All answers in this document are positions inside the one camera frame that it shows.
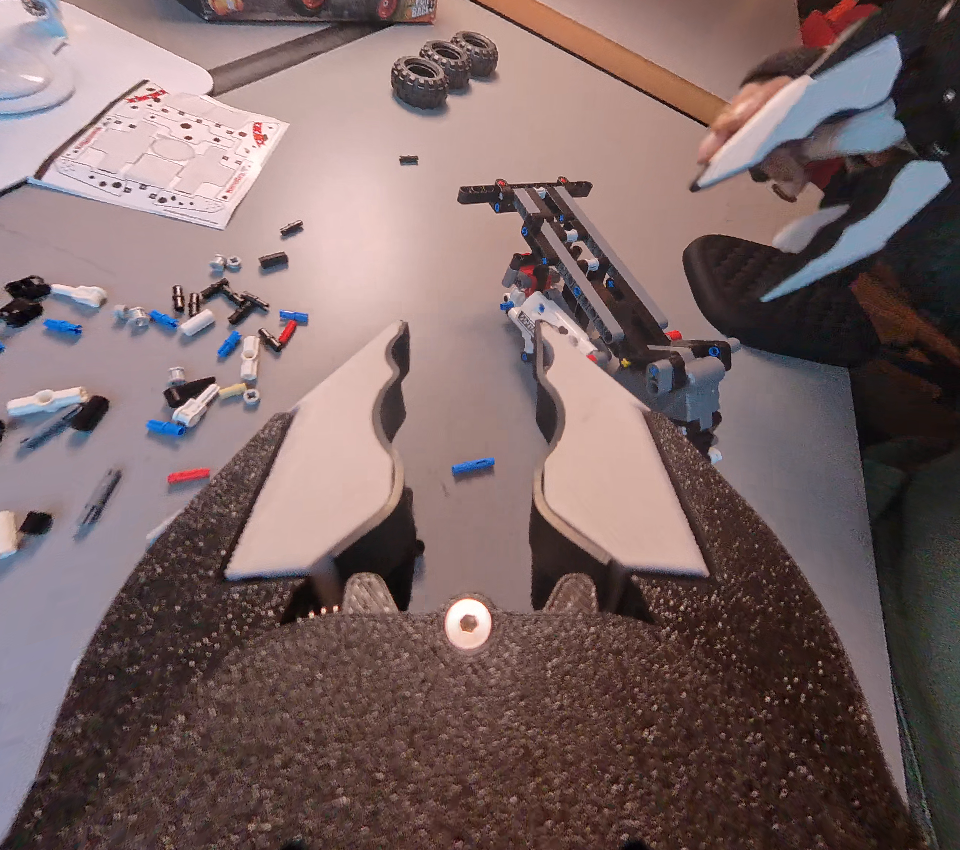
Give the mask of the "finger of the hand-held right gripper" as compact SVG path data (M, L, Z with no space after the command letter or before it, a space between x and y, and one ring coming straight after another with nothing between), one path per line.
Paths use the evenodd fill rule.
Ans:
M772 302L875 255L952 183L939 161L893 161L865 174L850 203L824 208L777 236L785 257L758 299Z
M903 142L906 127L893 99L904 66L898 37L887 35L840 59L843 49L833 46L822 67L779 89L717 149L691 191L759 168L792 145L799 146L800 157L817 162L882 152Z

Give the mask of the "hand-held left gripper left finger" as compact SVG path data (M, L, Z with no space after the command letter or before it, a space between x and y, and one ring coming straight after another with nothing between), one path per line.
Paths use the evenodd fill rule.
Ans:
M393 321L294 406L228 580L306 577L394 514L409 370L409 324Z

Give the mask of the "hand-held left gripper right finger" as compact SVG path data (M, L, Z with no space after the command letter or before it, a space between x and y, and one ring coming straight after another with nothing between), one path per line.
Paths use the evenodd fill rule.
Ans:
M707 579L711 570L654 439L655 417L566 335L534 335L539 513L605 566Z

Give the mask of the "pile of small building parts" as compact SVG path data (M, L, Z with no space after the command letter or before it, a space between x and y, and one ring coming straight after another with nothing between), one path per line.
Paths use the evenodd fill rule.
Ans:
M154 490L209 479L205 421L256 420L284 314L303 294L272 278L305 229L282 209L216 231L86 201L60 214L2 201L2 576L49 540L79 544L119 520L116 494L138 510Z

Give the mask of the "toy vehicle chassis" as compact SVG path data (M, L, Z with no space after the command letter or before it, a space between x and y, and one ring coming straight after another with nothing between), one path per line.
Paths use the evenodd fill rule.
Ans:
M579 199L592 189L565 176L459 189L462 205L487 204L521 218L527 250L510 259L500 310L522 336L522 361L533 364L535 330L549 324L718 463L719 388L740 341L690 338L670 326L582 208Z

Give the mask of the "black toy tire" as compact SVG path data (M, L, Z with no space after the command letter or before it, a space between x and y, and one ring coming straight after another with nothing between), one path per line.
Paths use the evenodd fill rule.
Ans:
M421 110L442 107L449 95L449 78L437 63L406 55L391 67L390 82L397 99Z
M461 30L453 35L451 43L466 55L472 78L487 78L497 70L498 47L485 35L472 30Z
M441 68L451 91L469 88L473 75L472 59L467 51L458 44L444 40L426 42L419 56Z

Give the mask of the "white sticker sheet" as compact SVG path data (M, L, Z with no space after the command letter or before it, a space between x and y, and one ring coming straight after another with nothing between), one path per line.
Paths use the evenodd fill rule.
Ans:
M52 152L28 182L224 230L288 127L143 80Z

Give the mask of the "white flat board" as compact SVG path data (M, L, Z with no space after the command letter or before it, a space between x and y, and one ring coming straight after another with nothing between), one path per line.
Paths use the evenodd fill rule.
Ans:
M55 54L54 79L72 95L54 107L1 118L1 189L19 186L48 156L114 100L148 79L162 89L207 95L208 71L72 4L61 4L67 41Z

